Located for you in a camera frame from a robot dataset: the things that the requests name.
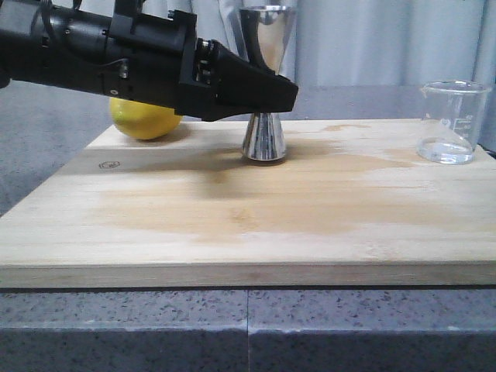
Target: bamboo board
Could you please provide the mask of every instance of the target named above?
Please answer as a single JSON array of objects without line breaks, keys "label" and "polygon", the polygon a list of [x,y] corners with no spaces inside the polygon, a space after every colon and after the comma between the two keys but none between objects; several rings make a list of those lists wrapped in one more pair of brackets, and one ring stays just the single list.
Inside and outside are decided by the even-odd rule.
[{"label": "bamboo board", "polygon": [[416,155],[418,120],[294,121],[260,166],[245,128],[109,128],[0,219],[0,287],[496,284],[482,149],[448,166]]}]

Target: gray table surface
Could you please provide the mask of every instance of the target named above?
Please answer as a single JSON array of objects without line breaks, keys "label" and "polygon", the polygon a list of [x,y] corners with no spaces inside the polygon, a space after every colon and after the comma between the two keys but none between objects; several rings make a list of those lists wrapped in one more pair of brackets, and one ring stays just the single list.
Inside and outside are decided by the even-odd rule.
[{"label": "gray table surface", "polygon": [[[107,104],[24,83],[0,91],[0,214],[111,124]],[[488,148],[495,107],[493,97]],[[282,116],[421,111],[417,87],[303,88]],[[495,371],[496,289],[4,290],[0,370]]]}]

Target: countertop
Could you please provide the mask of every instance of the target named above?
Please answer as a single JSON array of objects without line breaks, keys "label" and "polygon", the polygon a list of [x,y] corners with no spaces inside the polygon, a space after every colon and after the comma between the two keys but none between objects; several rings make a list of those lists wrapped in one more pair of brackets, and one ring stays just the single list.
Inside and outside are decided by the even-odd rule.
[{"label": "countertop", "polygon": [[[0,214],[111,123],[108,99],[95,95],[12,83],[0,102]],[[493,97],[481,138],[491,150],[494,107]],[[282,116],[393,119],[421,110],[418,87],[303,88]],[[9,371],[489,371],[495,350],[489,287],[0,293],[0,369]]]}]

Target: jigger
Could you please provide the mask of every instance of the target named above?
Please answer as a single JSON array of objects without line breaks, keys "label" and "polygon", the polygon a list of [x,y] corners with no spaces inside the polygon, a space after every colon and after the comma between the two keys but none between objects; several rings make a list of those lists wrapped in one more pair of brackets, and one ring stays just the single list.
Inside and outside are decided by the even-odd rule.
[{"label": "jigger", "polygon": [[[241,8],[239,17],[251,64],[279,73],[295,20],[295,8],[265,5]],[[286,143],[279,115],[253,113],[242,146],[243,155],[253,160],[279,160],[286,155]]]}]

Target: lemon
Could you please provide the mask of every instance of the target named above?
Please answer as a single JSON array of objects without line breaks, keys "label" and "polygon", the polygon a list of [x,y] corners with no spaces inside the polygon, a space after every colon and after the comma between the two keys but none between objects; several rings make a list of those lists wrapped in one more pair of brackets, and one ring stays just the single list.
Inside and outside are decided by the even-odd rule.
[{"label": "lemon", "polygon": [[110,98],[110,115],[115,127],[138,140],[151,140],[168,134],[181,121],[173,108]]}]

